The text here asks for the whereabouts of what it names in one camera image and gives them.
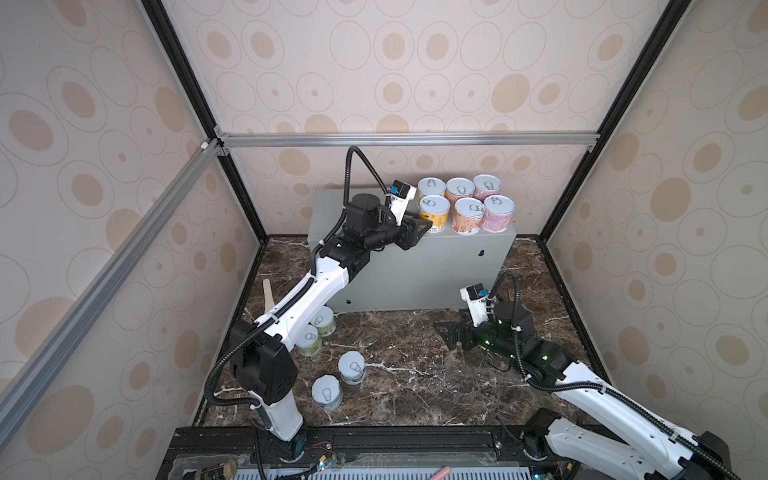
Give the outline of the yellow can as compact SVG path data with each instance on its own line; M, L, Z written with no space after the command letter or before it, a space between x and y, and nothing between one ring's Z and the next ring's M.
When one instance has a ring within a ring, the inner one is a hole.
M417 189L418 200L426 196L444 196L446 183L436 177L425 177L418 182Z
M442 232L448 223L451 204L441 195L426 195L419 202L419 217L432 223L429 233Z

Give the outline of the brown orange can front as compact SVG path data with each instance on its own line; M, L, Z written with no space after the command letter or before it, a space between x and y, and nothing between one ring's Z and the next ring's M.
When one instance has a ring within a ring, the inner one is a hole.
M474 235L479 232L485 215L484 204L475 198L457 200L452 214L452 229L459 235Z

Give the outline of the brown orange can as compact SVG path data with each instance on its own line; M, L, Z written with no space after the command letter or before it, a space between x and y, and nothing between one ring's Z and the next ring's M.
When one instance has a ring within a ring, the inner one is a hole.
M475 184L472 180L463 177L454 177L446 182L445 198L449 200L451 209L462 198L472 197Z
M485 215L484 204L475 198L457 200L452 214L452 229L459 235L474 235L479 232Z

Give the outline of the pink can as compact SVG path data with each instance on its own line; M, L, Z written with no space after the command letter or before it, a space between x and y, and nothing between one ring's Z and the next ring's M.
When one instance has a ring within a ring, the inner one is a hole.
M516 206L504 195L490 195L484 201L485 214L481 228L490 233L502 233L511 223Z
M479 174L473 179L474 192L472 197L483 202L487 197L500 192L502 181L491 174Z

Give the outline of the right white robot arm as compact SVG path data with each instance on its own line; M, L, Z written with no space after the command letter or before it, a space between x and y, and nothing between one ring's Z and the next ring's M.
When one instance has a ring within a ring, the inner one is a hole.
M512 301L464 309L457 322L434 325L454 350L496 354L532 388L578 407L608 435L539 409L518 434L505 434L531 460L574 460L614 479L734 479L728 445L697 435L635 402L556 343L537 336L533 316Z

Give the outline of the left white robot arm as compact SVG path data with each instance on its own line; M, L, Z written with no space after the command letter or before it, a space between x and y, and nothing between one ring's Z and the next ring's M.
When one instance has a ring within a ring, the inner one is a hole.
M204 398L212 406L254 407L276 439L290 443L304 420L295 403L298 370L291 351L320 309L369 263L371 253L394 244L406 251L432 222L406 212L413 190L391 187L346 197L342 214L312 251L310 269L285 298L253 323L230 335L230 346L210 370Z

